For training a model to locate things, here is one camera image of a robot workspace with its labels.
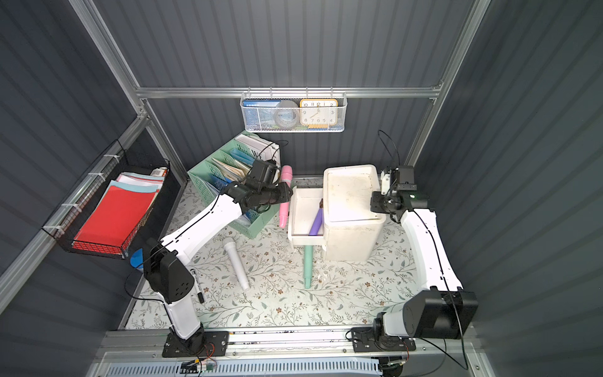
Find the pink microphone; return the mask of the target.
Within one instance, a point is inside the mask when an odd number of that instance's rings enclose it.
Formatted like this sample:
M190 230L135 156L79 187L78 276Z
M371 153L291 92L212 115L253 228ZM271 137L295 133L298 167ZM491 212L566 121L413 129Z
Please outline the pink microphone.
M288 186L291 186L291 182L293 180L293 171L292 171L292 167L289 165L285 165L282 167L281 170L281 174L280 174L280 180L281 182L285 182ZM289 203L284 203L280 205L280 210L279 210L279 227L281 227L282 229L285 229L287 227L287 223L288 223L288 216L289 216Z

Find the white drawer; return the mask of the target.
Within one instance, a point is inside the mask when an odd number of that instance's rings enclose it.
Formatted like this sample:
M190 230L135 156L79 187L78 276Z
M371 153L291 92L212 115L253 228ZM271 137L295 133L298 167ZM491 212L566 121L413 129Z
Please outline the white drawer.
M292 247L325 245L323 227L316 236L309 235L322 199L322 188L293 188L287 228L287 238Z

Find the white three-drawer storage unit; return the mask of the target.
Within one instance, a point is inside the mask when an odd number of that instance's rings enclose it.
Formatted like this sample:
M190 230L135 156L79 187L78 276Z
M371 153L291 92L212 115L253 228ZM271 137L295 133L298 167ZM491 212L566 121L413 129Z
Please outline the white three-drawer storage unit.
M380 192L376 167L328 168L323 173L323 257L337 262L369 260L386 215L371 209L372 193Z

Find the purple microphone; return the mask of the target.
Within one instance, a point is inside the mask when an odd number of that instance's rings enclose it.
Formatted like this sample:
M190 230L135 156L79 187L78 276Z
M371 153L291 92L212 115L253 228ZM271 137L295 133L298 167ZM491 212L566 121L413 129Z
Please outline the purple microphone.
M312 223L312 227L309 231L309 235L311 237L318 236L322 225L323 225L323 208L320 207L317 212L317 215L315 216L314 221Z

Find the white microphone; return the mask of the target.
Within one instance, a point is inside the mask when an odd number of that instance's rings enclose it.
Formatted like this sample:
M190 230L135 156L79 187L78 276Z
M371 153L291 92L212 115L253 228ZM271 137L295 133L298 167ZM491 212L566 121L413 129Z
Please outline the white microphone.
M249 280L247 278L247 273L243 268L243 263L240 259L239 253L236 248L236 242L231 237L227 237L224 239L224 249L229 256L229 259L232 263L232 267L234 269L237 280L239 281L240 286L244 291L250 289Z

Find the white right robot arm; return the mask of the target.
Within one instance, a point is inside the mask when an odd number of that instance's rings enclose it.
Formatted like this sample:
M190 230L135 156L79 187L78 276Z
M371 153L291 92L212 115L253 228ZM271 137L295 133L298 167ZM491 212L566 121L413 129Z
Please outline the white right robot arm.
M371 210L389 215L405 231L415 254L419 291L401 310L375 318L375 338L462 339L477 312L477 296L455 275L429 197L418 190L413 167L389 167L380 178Z

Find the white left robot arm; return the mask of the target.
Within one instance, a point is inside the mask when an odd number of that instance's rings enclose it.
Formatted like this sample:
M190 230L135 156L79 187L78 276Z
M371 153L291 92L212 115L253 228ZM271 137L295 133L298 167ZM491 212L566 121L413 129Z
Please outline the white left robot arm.
M204 333L190 296L196 278L188 264L202 246L248 210L291 201L292 188L275 180L279 169L275 160L255 160L243 180L230 182L195 218L143 252L144 279L163 303L179 339L198 339Z

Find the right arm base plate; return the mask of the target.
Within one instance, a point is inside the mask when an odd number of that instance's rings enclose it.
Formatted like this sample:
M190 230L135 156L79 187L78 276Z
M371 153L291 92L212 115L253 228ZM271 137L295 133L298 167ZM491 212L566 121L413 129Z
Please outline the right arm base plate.
M413 339L377 335L373 328L351 328L345 333L345 338L352 343L355 353L401 352L415 351Z

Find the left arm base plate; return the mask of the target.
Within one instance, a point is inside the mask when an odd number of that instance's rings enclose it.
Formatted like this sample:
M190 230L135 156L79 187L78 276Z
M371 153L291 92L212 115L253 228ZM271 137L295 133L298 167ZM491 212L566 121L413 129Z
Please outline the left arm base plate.
M163 346L162 357L223 357L229 344L229 336L228 331L206 331L201 327L191 338L182 339L173 328L170 328Z

